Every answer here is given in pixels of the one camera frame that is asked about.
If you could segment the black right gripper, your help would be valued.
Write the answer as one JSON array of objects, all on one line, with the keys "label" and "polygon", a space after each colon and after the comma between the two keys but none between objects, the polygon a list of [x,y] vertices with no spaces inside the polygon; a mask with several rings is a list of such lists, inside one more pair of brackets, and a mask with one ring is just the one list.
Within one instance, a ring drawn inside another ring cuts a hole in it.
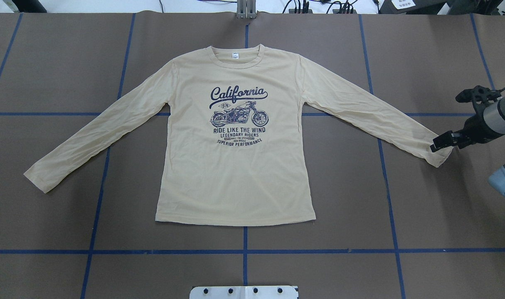
[{"label": "black right gripper", "polygon": [[433,139],[430,149],[433,153],[454,146],[486,144],[496,139],[496,132],[486,125],[479,116],[467,118],[463,129],[446,131]]}]

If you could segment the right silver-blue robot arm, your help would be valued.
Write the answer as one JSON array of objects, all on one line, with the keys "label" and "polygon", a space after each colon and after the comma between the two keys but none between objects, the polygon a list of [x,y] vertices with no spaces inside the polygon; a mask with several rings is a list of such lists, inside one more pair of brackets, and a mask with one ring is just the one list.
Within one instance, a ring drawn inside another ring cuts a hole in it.
[{"label": "right silver-blue robot arm", "polygon": [[[432,152],[448,148],[465,148],[474,144],[505,137],[505,96],[502,90],[491,90],[482,86],[465,89],[456,96],[459,103],[471,103],[474,115],[464,123],[463,129],[446,131],[433,139]],[[505,164],[488,178],[488,183],[505,197]]]}]

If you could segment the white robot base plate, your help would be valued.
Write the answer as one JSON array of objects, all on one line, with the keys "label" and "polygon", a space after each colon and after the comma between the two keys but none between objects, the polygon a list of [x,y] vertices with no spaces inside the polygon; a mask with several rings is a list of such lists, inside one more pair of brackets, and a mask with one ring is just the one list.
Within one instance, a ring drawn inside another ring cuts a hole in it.
[{"label": "white robot base plate", "polygon": [[297,286],[199,286],[189,294],[190,299],[298,299]]}]

